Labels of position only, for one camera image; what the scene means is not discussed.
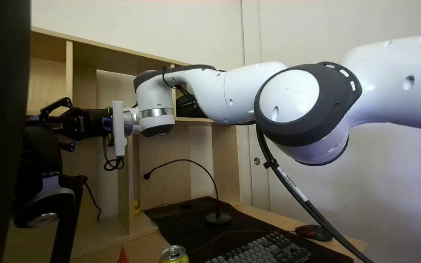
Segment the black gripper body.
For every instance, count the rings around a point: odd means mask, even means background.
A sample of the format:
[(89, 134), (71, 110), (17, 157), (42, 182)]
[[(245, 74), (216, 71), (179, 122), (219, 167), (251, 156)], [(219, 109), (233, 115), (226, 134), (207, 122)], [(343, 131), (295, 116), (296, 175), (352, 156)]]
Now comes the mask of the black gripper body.
[(74, 140), (105, 137), (111, 126), (111, 112), (106, 107), (70, 107), (61, 115), (61, 132)]

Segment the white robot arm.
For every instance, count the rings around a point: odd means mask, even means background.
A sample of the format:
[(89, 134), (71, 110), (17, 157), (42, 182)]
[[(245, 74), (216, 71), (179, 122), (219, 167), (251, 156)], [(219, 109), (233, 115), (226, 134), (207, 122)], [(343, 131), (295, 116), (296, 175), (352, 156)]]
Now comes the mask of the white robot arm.
[(353, 48), (340, 62), (146, 69), (132, 86), (132, 106), (115, 100), (109, 109), (70, 106), (54, 118), (42, 110), (39, 118), (74, 140), (109, 134), (115, 153), (122, 154), (128, 134), (150, 137), (173, 126), (170, 90), (187, 87), (211, 121), (254, 124), (293, 160), (324, 164), (343, 153), (355, 125), (393, 122), (421, 128), (421, 34)]

